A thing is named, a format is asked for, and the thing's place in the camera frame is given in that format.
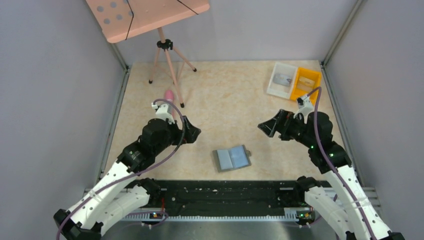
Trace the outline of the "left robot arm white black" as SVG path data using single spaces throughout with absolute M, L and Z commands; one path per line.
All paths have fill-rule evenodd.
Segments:
M 156 157 L 170 146 L 193 144 L 201 129 L 184 115 L 182 128 L 169 119 L 153 118 L 137 140 L 126 146 L 109 171 L 82 199 L 53 216 L 56 239 L 100 240 L 123 217 L 145 205 L 160 202 L 160 187 L 149 178 L 141 180 L 122 197 L 118 194 L 138 176 L 159 166 Z

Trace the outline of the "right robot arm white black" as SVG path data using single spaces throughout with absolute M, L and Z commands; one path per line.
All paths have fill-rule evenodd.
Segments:
M 333 140 L 333 123 L 324 112 L 302 114 L 279 110 L 258 128 L 269 138 L 279 133 L 282 141 L 294 140 L 308 148 L 311 162 L 334 190 L 339 206 L 313 177 L 299 177 L 293 200 L 311 206 L 334 230 L 339 240 L 403 240 L 380 218 L 365 194 L 345 149 Z

